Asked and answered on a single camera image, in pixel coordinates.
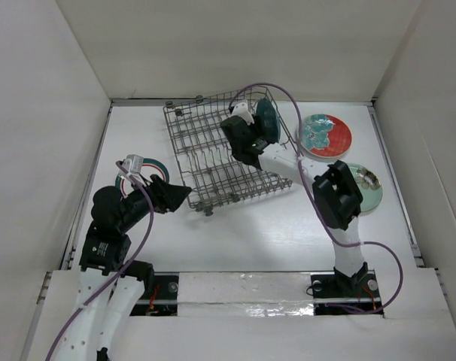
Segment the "red and teal floral plate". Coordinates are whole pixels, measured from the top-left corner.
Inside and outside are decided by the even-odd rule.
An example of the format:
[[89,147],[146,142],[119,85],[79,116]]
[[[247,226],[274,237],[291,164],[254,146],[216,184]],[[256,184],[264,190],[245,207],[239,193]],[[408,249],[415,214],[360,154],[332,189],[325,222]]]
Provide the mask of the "red and teal floral plate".
[[330,114],[313,114],[302,120],[296,130],[296,144],[305,152],[325,159],[343,156],[352,145],[348,125]]

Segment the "light green floral plate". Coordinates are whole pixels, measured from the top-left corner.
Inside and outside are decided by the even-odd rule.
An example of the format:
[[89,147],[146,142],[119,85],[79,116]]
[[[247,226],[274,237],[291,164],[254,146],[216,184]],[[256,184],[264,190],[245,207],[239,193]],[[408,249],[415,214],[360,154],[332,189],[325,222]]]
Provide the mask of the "light green floral plate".
[[348,163],[348,167],[355,179],[363,197],[360,211],[366,213],[374,210],[382,201],[383,189],[378,177],[368,168],[357,163]]

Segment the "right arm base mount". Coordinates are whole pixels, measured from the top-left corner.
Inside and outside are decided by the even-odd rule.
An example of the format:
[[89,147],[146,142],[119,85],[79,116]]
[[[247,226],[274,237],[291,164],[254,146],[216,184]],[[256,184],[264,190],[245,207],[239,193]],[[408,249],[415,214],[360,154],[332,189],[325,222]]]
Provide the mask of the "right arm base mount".
[[354,290],[343,291],[333,273],[318,273],[310,276],[306,294],[313,298],[315,316],[339,316],[355,313],[350,307],[362,312],[374,311],[382,306],[378,283],[373,272],[368,273]]

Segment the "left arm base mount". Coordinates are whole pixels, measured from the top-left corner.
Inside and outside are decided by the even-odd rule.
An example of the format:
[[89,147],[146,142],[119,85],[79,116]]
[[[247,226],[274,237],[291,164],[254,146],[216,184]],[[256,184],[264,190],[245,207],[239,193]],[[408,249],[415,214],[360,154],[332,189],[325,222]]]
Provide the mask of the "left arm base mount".
[[178,314],[178,273],[156,273],[154,286],[131,311],[133,317],[171,317]]

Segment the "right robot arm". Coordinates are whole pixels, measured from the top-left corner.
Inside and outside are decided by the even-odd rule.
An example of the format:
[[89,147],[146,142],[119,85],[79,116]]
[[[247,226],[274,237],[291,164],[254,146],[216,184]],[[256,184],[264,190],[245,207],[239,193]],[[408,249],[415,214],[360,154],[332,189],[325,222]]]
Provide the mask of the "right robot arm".
[[368,273],[359,236],[363,196],[348,165],[340,160],[329,164],[306,158],[265,137],[259,126],[240,116],[226,118],[220,128],[236,160],[304,187],[333,243],[337,291],[345,298],[358,291]]

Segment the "dark teal scalloped plate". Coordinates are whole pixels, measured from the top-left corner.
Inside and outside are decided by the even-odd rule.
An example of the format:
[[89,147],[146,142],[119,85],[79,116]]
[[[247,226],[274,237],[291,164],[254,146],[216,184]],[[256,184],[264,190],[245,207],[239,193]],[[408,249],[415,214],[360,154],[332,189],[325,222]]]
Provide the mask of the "dark teal scalloped plate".
[[255,115],[263,136],[269,143],[278,143],[281,135],[278,114],[268,98],[258,101]]

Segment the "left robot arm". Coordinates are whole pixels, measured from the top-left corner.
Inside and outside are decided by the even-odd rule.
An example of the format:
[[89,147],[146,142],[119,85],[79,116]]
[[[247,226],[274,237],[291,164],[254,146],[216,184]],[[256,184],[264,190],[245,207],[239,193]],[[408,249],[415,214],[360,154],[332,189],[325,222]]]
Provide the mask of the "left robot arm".
[[154,267],[128,256],[128,232],[145,216],[179,209],[191,188],[157,175],[133,181],[123,196],[106,186],[93,196],[92,223],[81,252],[76,307],[47,353],[48,360],[108,360],[140,298],[157,294]]

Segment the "white plate with green rim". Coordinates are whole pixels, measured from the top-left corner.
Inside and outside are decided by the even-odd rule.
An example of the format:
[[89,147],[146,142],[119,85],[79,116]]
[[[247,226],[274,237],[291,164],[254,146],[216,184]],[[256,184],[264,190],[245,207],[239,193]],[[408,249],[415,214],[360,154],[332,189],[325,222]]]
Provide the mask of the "white plate with green rim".
[[[157,175],[161,177],[166,183],[170,181],[170,174],[168,169],[163,163],[156,159],[144,158],[141,166],[140,175],[137,175],[137,178],[144,182],[144,180],[149,181],[151,175]],[[127,180],[121,175],[116,176],[114,186],[121,191],[123,196],[127,196],[130,192],[134,190],[131,185],[128,185]]]

